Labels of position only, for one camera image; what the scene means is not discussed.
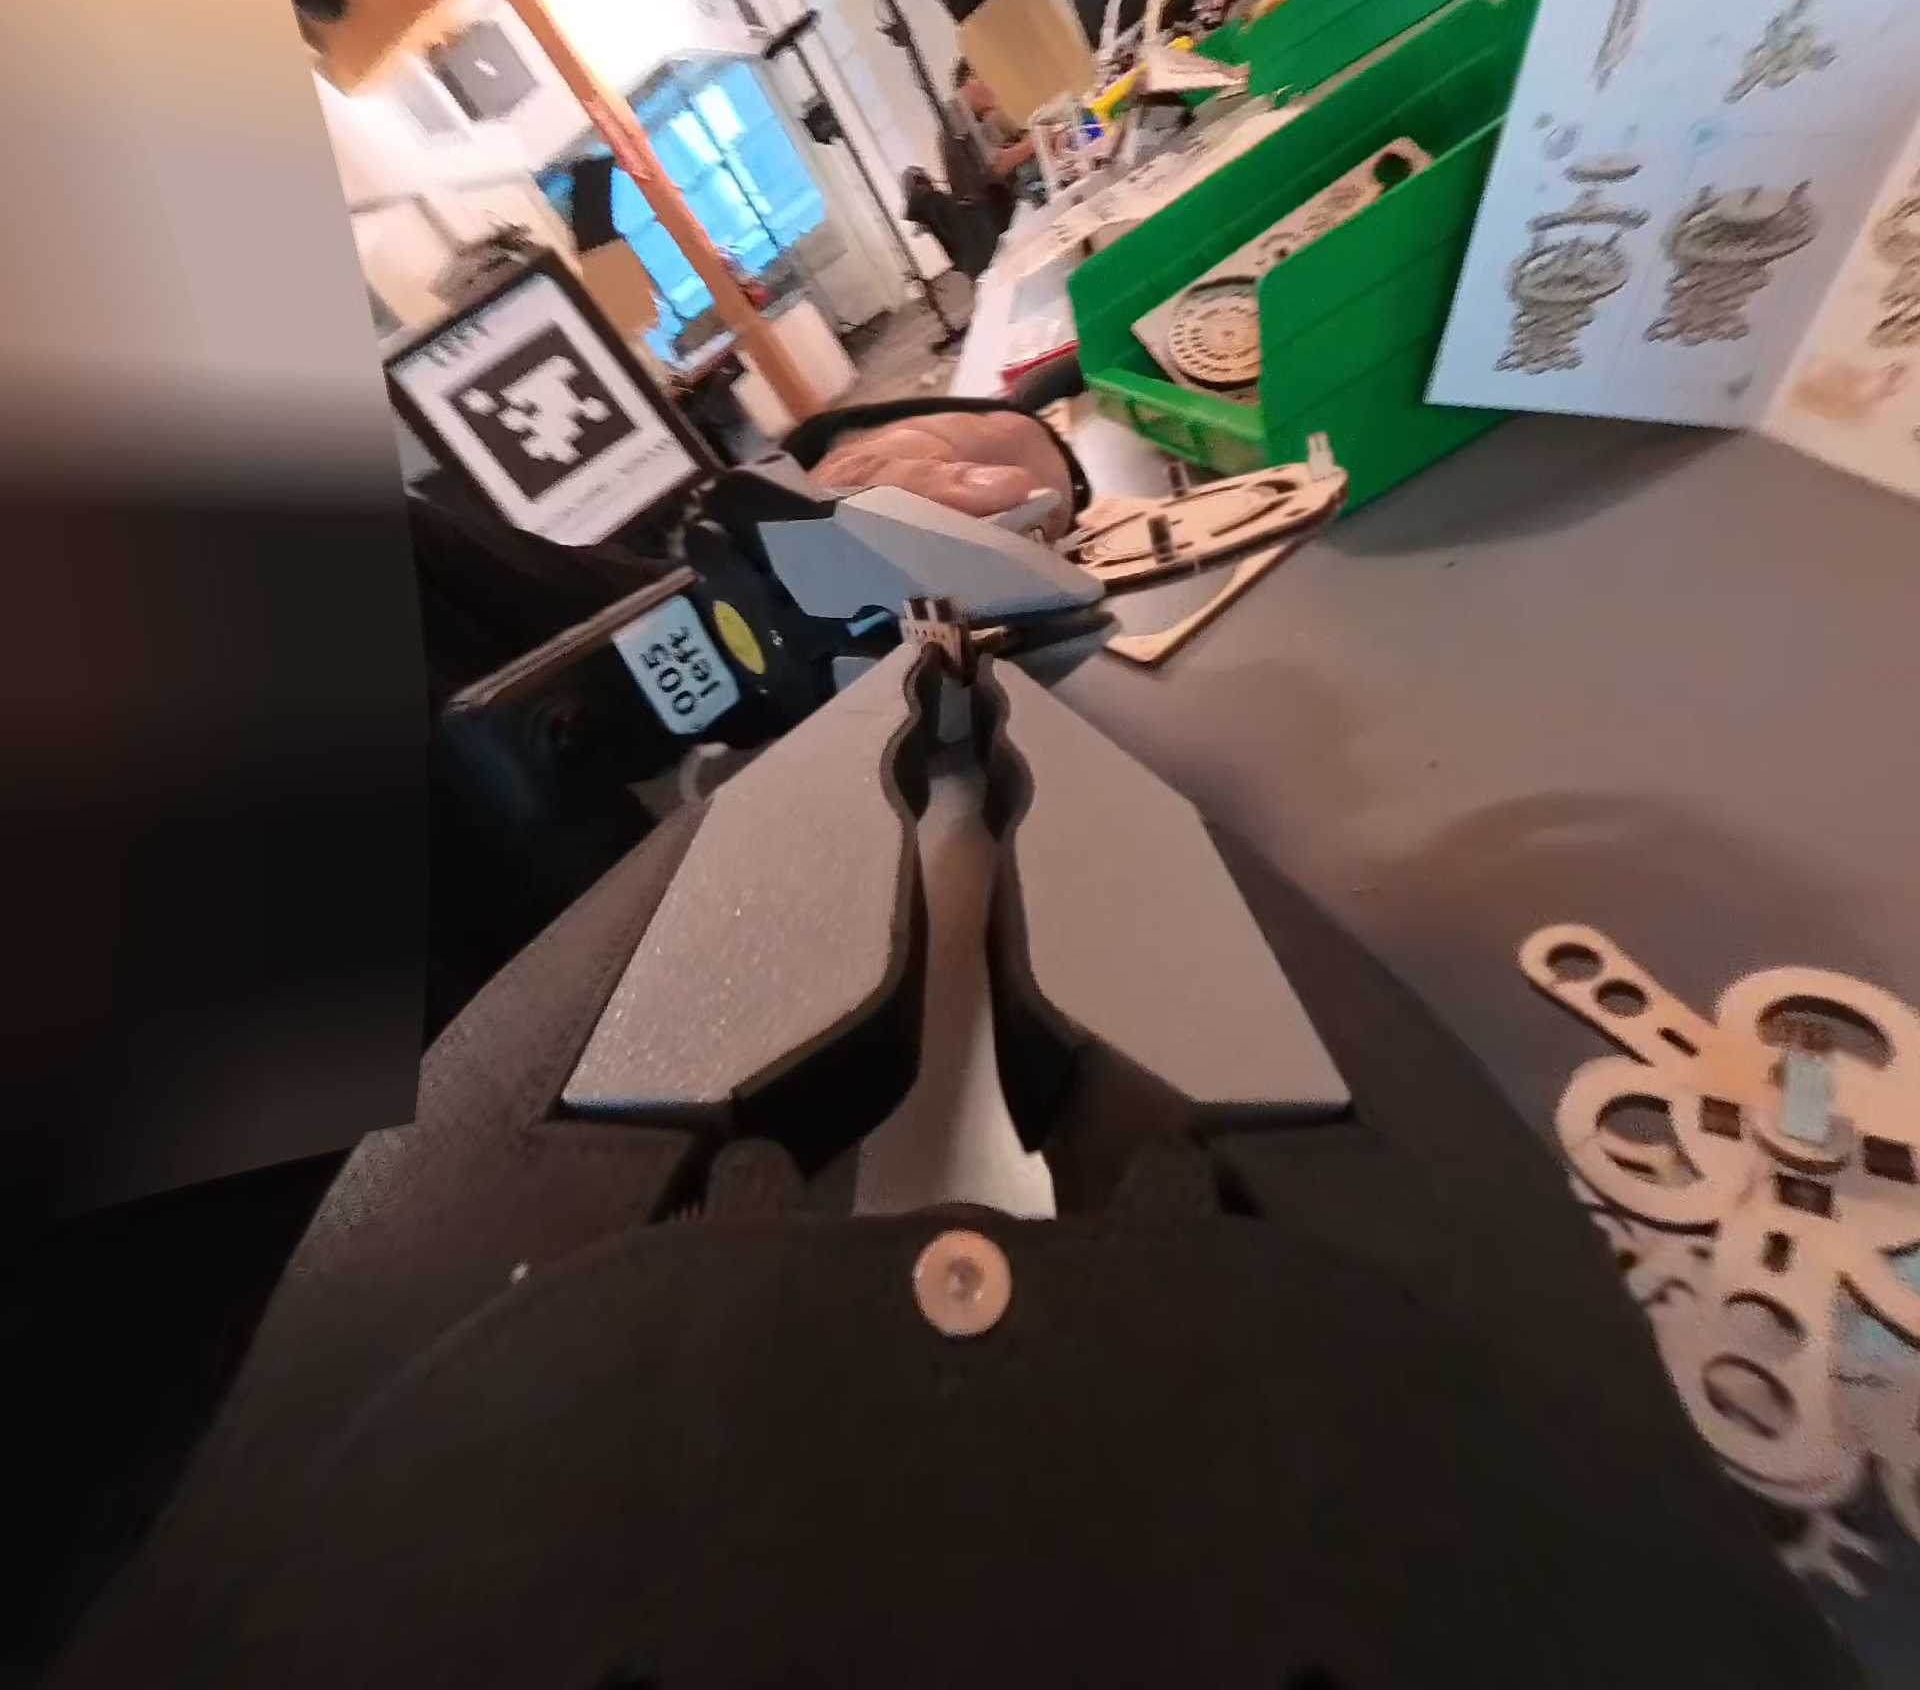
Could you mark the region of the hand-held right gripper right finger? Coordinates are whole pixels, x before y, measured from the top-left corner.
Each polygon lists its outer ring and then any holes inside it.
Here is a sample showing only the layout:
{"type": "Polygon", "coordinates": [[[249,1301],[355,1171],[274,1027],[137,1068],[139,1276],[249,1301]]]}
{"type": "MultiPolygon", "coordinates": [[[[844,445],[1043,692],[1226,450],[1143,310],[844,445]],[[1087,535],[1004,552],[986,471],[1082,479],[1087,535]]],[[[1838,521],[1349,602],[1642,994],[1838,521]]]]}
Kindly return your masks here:
{"type": "Polygon", "coordinates": [[[974,672],[986,973],[1023,1149],[1335,1122],[1351,1090],[1198,808],[1017,666],[974,672]]]}

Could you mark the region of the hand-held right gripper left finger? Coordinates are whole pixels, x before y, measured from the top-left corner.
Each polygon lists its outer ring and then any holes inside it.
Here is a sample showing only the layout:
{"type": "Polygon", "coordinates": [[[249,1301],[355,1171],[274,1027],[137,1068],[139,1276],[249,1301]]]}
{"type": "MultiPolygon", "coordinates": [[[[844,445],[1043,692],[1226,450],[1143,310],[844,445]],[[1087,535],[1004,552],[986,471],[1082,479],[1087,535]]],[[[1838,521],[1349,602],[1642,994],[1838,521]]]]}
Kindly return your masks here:
{"type": "Polygon", "coordinates": [[[900,645],[711,793],[561,1088],[583,1119],[854,1149],[920,1065],[944,672],[900,645]]]}

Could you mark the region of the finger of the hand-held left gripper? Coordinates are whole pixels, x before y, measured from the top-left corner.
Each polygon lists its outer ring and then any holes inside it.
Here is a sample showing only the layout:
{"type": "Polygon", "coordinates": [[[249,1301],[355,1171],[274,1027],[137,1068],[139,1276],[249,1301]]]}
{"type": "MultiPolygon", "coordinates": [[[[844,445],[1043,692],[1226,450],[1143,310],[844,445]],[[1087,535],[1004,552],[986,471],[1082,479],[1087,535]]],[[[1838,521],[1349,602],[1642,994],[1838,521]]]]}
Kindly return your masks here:
{"type": "Polygon", "coordinates": [[[1105,592],[1036,528],[877,485],[756,524],[779,592],[812,622],[901,619],[944,599],[958,622],[1042,637],[1105,628],[1105,592]]]}
{"type": "MultiPolygon", "coordinates": [[[[1032,611],[1011,617],[974,617],[963,610],[959,614],[967,622],[993,622],[1008,628],[1006,644],[984,655],[976,673],[982,667],[1023,670],[1042,686],[1058,684],[1090,662],[1116,631],[1116,619],[1105,608],[1032,611]]],[[[896,651],[901,645],[900,616],[900,608],[859,608],[851,617],[803,617],[802,705],[824,708],[896,651]]],[[[978,675],[970,686],[939,678],[937,700],[959,708],[972,704],[976,687],[978,675]]]]}

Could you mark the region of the small notched wooden part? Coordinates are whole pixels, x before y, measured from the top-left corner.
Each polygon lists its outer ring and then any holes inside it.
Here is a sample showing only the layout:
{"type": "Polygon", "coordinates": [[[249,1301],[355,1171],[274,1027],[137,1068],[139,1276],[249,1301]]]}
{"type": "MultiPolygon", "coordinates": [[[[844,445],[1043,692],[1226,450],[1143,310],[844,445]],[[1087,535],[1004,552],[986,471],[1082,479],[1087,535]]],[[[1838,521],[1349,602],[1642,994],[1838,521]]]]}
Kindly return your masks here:
{"type": "Polygon", "coordinates": [[[931,658],[941,678],[970,686],[979,662],[997,651],[1008,628],[995,622],[970,622],[950,597],[905,597],[900,614],[900,641],[903,647],[931,658]]]}

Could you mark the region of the person's left hand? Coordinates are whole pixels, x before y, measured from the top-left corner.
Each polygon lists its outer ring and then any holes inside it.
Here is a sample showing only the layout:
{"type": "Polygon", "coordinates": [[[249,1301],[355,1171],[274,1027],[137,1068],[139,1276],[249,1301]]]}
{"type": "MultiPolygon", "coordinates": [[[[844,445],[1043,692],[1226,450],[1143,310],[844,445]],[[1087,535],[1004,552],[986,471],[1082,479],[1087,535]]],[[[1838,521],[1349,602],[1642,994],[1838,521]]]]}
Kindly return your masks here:
{"type": "Polygon", "coordinates": [[[1082,491],[1069,451],[1036,416],[939,409],[838,434],[806,478],[831,490],[900,487],[970,517],[989,520],[1052,497],[1042,530],[1060,538],[1082,491]]]}

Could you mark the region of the wooden sheet with round gear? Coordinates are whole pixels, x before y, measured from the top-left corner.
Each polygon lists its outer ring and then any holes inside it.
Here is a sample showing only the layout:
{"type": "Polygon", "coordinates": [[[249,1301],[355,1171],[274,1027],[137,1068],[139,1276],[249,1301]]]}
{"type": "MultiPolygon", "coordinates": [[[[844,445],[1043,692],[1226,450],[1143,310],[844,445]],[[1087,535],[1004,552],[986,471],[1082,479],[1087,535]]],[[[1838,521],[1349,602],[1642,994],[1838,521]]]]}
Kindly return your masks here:
{"type": "Polygon", "coordinates": [[[1198,280],[1146,310],[1131,338],[1172,384],[1230,402],[1259,395],[1259,280],[1231,273],[1198,280]]]}

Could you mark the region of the large green plastic bin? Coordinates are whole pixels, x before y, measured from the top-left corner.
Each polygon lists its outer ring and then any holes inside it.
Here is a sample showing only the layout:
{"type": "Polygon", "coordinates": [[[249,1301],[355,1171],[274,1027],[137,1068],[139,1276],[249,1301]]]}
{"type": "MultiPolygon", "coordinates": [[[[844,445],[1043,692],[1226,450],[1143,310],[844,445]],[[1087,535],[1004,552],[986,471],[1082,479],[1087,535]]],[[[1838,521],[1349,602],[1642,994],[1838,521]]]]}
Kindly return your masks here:
{"type": "Polygon", "coordinates": [[[1320,434],[1351,509],[1500,429],[1509,412],[1430,403],[1427,379],[1502,128],[1466,132],[1259,278],[1251,402],[1163,376],[1122,278],[1084,263],[1069,287],[1087,294],[1074,306],[1086,384],[1149,443],[1226,475],[1301,462],[1320,434]]]}

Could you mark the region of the black light stand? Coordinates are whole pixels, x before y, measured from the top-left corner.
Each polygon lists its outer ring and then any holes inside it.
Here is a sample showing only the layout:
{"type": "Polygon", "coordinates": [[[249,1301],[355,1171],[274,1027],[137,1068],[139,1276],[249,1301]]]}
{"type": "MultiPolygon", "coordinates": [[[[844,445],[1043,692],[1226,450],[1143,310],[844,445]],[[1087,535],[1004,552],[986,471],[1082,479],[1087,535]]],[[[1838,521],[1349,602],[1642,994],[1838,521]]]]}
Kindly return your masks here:
{"type": "Polygon", "coordinates": [[[948,318],[963,324],[970,280],[952,273],[941,241],[908,215],[912,174],[948,187],[944,140],[955,22],[941,0],[819,0],[819,14],[851,129],[901,248],[948,318]]]}

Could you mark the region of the orange pillar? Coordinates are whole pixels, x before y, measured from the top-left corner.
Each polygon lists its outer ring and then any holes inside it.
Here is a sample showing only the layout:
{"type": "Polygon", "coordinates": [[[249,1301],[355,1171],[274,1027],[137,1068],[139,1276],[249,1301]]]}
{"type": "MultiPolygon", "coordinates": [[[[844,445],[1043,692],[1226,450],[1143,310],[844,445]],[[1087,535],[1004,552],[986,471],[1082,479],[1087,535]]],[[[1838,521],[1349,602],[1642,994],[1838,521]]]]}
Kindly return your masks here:
{"type": "Polygon", "coordinates": [[[527,30],[541,55],[574,94],[587,124],[606,141],[613,163],[634,182],[650,213],[699,276],[736,345],[753,358],[762,378],[774,389],[784,412],[802,424],[824,409],[824,402],[791,358],[776,325],[756,308],[749,294],[707,238],[680,187],[660,165],[660,158],[637,124],[625,98],[592,67],[556,19],[546,0],[504,0],[527,30]]]}

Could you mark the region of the wooden sheet with cutouts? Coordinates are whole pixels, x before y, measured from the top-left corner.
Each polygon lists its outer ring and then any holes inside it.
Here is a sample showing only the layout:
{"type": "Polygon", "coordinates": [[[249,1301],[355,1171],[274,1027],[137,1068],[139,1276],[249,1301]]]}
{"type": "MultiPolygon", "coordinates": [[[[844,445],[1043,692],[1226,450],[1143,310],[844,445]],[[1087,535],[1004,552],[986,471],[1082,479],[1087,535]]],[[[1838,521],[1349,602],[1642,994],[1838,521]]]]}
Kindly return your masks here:
{"type": "Polygon", "coordinates": [[[1431,156],[1406,136],[1391,137],[1359,158],[1305,201],[1250,238],[1231,257],[1235,268],[1261,276],[1280,261],[1326,238],[1382,195],[1401,187],[1431,163],[1431,156]]]}

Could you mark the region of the white instruction sheet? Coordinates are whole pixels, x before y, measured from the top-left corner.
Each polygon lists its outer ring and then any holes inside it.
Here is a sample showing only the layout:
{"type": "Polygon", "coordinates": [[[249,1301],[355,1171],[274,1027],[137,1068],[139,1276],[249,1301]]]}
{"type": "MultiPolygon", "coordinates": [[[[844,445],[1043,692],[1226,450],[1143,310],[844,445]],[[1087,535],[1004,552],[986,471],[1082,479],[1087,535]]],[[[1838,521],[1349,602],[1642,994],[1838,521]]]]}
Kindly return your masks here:
{"type": "Polygon", "coordinates": [[[1918,0],[1537,0],[1425,402],[1758,429],[1915,46],[1918,0]]]}

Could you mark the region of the wooden oval frame part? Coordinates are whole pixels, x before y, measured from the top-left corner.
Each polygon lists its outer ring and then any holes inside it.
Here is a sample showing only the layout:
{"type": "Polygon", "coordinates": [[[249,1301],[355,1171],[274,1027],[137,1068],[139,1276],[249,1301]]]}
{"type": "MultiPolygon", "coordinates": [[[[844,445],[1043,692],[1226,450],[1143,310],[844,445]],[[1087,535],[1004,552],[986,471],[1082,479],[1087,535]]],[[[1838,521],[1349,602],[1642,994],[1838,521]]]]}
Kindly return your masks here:
{"type": "Polygon", "coordinates": [[[1347,471],[1316,431],[1305,459],[1212,481],[1182,475],[1159,496],[1100,496],[1058,549],[1107,593],[1131,593],[1320,535],[1347,490],[1347,471]]]}

